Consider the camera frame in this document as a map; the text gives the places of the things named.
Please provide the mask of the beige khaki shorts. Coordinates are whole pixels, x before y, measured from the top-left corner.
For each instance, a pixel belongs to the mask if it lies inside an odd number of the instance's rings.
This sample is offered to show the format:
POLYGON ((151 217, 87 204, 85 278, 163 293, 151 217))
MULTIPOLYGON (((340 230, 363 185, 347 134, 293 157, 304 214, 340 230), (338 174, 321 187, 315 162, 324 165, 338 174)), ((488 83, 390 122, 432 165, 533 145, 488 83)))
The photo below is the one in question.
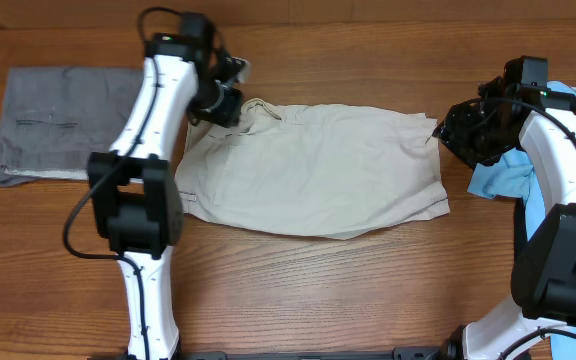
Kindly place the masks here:
POLYGON ((188 131, 184 211, 279 235, 348 240, 449 213, 436 121, 342 104, 243 104, 240 123, 188 131))

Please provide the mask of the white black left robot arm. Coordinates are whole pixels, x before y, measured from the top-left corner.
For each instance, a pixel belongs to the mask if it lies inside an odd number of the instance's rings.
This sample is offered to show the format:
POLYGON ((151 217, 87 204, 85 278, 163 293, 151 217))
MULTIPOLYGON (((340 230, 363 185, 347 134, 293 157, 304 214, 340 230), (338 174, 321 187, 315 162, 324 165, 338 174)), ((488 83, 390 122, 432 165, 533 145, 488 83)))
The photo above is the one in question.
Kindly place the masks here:
POLYGON ((183 119, 224 128, 239 122, 248 61, 227 51, 204 14, 181 12, 175 33, 142 38, 143 81, 129 119, 106 152, 87 162, 94 219, 121 269, 130 338, 125 359, 177 359, 180 335, 171 258, 182 203, 171 158, 183 119))

